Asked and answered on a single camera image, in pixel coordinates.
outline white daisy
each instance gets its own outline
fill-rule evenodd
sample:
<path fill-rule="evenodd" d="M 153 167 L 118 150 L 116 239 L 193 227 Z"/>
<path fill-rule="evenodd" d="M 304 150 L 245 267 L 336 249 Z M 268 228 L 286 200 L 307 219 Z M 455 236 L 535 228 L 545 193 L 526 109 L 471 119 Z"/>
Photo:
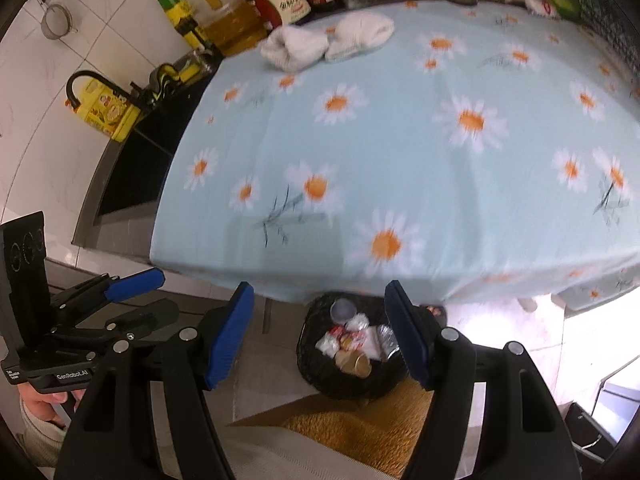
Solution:
<path fill-rule="evenodd" d="M 604 104 L 594 92 L 580 82 L 574 81 L 569 85 L 571 95 L 576 103 L 582 107 L 582 112 L 594 121 L 604 119 Z"/>
<path fill-rule="evenodd" d="M 560 36 L 554 32 L 545 33 L 545 37 L 546 37 L 546 40 L 553 45 L 562 44 L 562 38 L 560 38 Z"/>
<path fill-rule="evenodd" d="M 215 148 L 202 150 L 193 159 L 193 164 L 187 170 L 187 179 L 184 189 L 196 189 L 198 184 L 204 186 L 206 175 L 213 175 L 218 164 L 218 152 Z"/>
<path fill-rule="evenodd" d="M 316 123 L 322 121 L 324 124 L 335 124 L 338 121 L 343 123 L 347 119 L 355 119 L 354 108 L 367 104 L 369 102 L 356 85 L 348 87 L 346 83 L 341 83 L 335 91 L 326 90 L 316 101 Z"/>
<path fill-rule="evenodd" d="M 443 59 L 440 59 L 435 56 L 431 56 L 425 59 L 421 59 L 416 63 L 416 67 L 420 72 L 424 72 L 425 74 L 431 74 L 433 72 L 438 72 L 445 67 L 445 62 Z"/>
<path fill-rule="evenodd" d="M 616 156 L 607 155 L 603 149 L 593 150 L 593 160 L 597 166 L 604 172 L 607 179 L 611 180 L 611 185 L 621 197 L 631 199 L 633 192 L 629 186 L 625 174 L 620 168 L 620 160 Z"/>
<path fill-rule="evenodd" d="M 449 141 L 454 146 L 462 146 L 469 140 L 473 150 L 482 153 L 485 142 L 501 148 L 500 138 L 509 135 L 506 120 L 497 117 L 495 108 L 485 108 L 482 100 L 473 105 L 466 96 L 454 96 L 451 102 L 442 102 L 442 111 L 433 120 L 445 123 L 444 129 L 450 134 Z"/>
<path fill-rule="evenodd" d="M 300 86 L 300 83 L 302 83 L 301 75 L 284 74 L 276 76 L 273 79 L 273 93 L 281 94 L 284 92 L 287 95 L 291 94 L 296 86 Z"/>
<path fill-rule="evenodd" d="M 254 176 L 244 176 L 231 188 L 229 207 L 236 211 L 254 208 L 254 203 L 260 198 L 260 182 Z"/>
<path fill-rule="evenodd" d="M 530 68 L 534 72 L 540 70 L 540 56 L 522 44 L 506 43 L 502 46 L 502 51 L 513 66 Z"/>
<path fill-rule="evenodd" d="M 345 263 L 350 267 L 364 267 L 364 275 L 376 274 L 388 278 L 406 276 L 422 265 L 424 241 L 418 238 L 418 226 L 406 226 L 406 215 L 387 211 L 384 219 L 380 210 L 373 212 L 371 224 L 356 222 L 353 247 Z"/>
<path fill-rule="evenodd" d="M 231 103 L 235 103 L 242 97 L 242 93 L 247 87 L 247 83 L 235 83 L 222 94 L 222 101 L 228 107 Z"/>
<path fill-rule="evenodd" d="M 442 32 L 436 32 L 430 36 L 421 34 L 418 37 L 420 44 L 430 51 L 432 56 L 447 56 L 453 59 L 456 54 L 466 56 L 466 46 L 458 37 L 447 36 Z"/>
<path fill-rule="evenodd" d="M 289 166 L 285 178 L 289 185 L 302 193 L 303 209 L 314 213 L 325 213 L 329 222 L 334 215 L 343 211 L 342 192 L 335 184 L 337 174 L 335 166 L 325 164 L 318 171 L 313 171 L 302 160 L 298 166 Z"/>
<path fill-rule="evenodd" d="M 578 156 L 568 150 L 559 150 L 554 155 L 554 166 L 558 171 L 558 182 L 566 184 L 572 191 L 587 191 L 587 173 Z"/>
<path fill-rule="evenodd" d="M 598 72 L 600 72 L 604 77 L 609 77 L 611 76 L 611 67 L 607 63 L 601 61 L 598 63 Z"/>

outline light blue tablecloth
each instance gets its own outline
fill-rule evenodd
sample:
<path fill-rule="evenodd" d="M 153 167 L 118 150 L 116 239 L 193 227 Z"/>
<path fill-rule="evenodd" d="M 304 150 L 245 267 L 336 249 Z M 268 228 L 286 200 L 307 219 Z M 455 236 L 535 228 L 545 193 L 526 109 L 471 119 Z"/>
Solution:
<path fill-rule="evenodd" d="M 152 260 L 287 301 L 393 278 L 421 303 L 635 286 L 640 108 L 585 32 L 497 4 L 375 11 L 396 31 L 366 56 L 296 76 L 257 50 L 222 63 Z"/>

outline person's sleeve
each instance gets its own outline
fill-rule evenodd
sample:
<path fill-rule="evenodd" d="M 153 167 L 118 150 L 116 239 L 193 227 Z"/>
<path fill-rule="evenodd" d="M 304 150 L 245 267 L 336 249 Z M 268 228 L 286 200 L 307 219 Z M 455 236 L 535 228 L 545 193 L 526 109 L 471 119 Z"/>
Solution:
<path fill-rule="evenodd" d="M 27 456 L 37 467 L 55 467 L 66 431 L 55 424 L 36 418 L 20 399 L 20 414 L 25 431 L 16 438 Z"/>

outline white towel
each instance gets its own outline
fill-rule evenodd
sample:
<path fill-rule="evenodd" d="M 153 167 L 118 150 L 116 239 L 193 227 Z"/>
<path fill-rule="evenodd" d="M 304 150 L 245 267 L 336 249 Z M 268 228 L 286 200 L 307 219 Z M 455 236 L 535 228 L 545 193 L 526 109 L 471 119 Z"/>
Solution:
<path fill-rule="evenodd" d="M 358 10 L 350 12 L 335 26 L 335 41 L 324 58 L 340 61 L 382 46 L 394 33 L 394 20 L 384 14 Z"/>
<path fill-rule="evenodd" d="M 325 34 L 286 25 L 271 33 L 260 53 L 284 72 L 298 72 L 318 61 L 328 48 Z"/>

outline human hand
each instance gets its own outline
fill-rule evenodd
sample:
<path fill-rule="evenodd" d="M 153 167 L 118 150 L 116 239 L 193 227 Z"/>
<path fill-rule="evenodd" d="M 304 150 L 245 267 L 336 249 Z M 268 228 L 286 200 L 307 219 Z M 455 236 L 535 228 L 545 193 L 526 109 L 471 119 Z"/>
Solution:
<path fill-rule="evenodd" d="M 74 390 L 73 395 L 76 398 L 76 409 L 84 395 L 85 390 Z M 59 428 L 64 428 L 65 424 L 53 409 L 54 404 L 64 404 L 68 399 L 67 392 L 57 394 L 39 394 L 29 383 L 18 384 L 18 393 L 24 402 L 24 407 L 29 410 L 36 418 L 46 422 L 52 422 Z"/>

